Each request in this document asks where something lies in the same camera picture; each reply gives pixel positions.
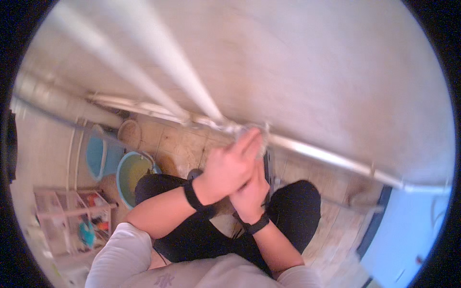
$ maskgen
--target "blue bucket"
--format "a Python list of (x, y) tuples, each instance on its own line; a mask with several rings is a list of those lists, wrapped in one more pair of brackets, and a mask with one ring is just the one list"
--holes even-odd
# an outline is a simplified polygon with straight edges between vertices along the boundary
[(120, 198), (128, 209), (136, 206), (135, 188), (144, 175), (147, 173), (162, 173), (160, 168), (137, 152), (129, 152), (123, 156), (117, 168), (117, 189)]
[[(93, 126), (93, 129), (108, 134), (97, 124)], [(103, 176), (117, 173), (118, 163), (123, 154), (123, 147), (108, 143), (99, 137), (91, 136), (86, 151), (86, 162), (92, 178), (99, 182)]]

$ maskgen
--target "tiled floor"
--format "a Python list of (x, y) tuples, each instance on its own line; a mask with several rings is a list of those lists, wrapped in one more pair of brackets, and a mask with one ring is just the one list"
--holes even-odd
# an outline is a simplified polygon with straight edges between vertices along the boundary
[[(163, 173), (182, 178), (186, 178), (193, 168), (205, 168), (212, 147), (226, 146), (233, 142), (231, 137), (209, 129), (183, 128), (176, 123), (141, 115), (137, 120), (142, 129), (140, 150), (150, 153)], [(139, 139), (129, 141), (137, 143)], [(364, 177), (295, 154), (275, 150), (272, 160), (274, 173), (282, 182), (308, 179), (317, 187), (322, 197), (339, 203), (374, 205), (383, 187), (382, 184)], [(128, 210), (118, 199), (114, 177), (106, 177), (101, 182), (101, 188), (107, 194), (108, 200), (120, 203), (120, 207), (114, 212), (115, 227)], [(229, 236), (235, 230), (235, 220), (229, 216), (233, 208), (228, 200), (219, 203), (219, 206), (221, 212), (211, 221), (223, 234)], [(322, 201), (317, 232), (302, 256), (306, 265), (318, 270), (326, 287), (356, 288), (367, 280), (368, 274), (360, 266), (355, 250), (370, 220), (371, 214), (359, 214)], [(160, 264), (163, 263), (161, 259), (157, 260)]]

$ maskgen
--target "black pants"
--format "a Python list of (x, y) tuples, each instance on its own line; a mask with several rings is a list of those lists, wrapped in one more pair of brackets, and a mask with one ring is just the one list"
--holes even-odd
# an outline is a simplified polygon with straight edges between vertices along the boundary
[[(145, 175), (135, 189), (136, 204), (177, 188), (185, 181), (165, 174)], [(299, 253), (302, 253), (319, 224), (320, 195), (311, 182), (300, 180), (277, 190), (266, 211), (271, 221)], [(194, 213), (170, 234), (157, 239), (154, 248), (171, 262), (215, 258), (235, 253), (270, 275), (252, 235), (244, 233), (234, 240), (223, 235), (209, 221), (212, 213)]]

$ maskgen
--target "white shirt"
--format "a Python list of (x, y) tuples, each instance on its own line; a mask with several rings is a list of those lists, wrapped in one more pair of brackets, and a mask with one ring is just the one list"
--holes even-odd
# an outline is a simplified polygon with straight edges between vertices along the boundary
[(290, 268), (275, 281), (236, 254), (148, 270), (151, 251), (152, 242), (146, 232), (120, 223), (96, 255), (85, 288), (321, 287), (319, 277), (308, 267)]

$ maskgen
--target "black wrist strap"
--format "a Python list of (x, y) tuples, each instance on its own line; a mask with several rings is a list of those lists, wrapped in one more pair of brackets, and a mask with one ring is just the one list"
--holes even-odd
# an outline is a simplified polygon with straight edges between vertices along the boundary
[(266, 212), (264, 212), (261, 216), (261, 218), (258, 220), (258, 222), (256, 222), (255, 224), (253, 225), (250, 225), (248, 223), (243, 223), (243, 227), (245, 228), (245, 230), (250, 233), (251, 235), (253, 235), (254, 233), (258, 232), (259, 230), (263, 229), (266, 225), (269, 224), (269, 215), (266, 214)]
[(192, 187), (192, 180), (188, 180), (186, 183), (183, 184), (184, 187), (184, 194), (186, 195), (187, 202), (194, 208), (195, 210), (201, 212), (207, 209), (206, 206), (200, 203), (197, 195), (195, 194), (194, 188)]

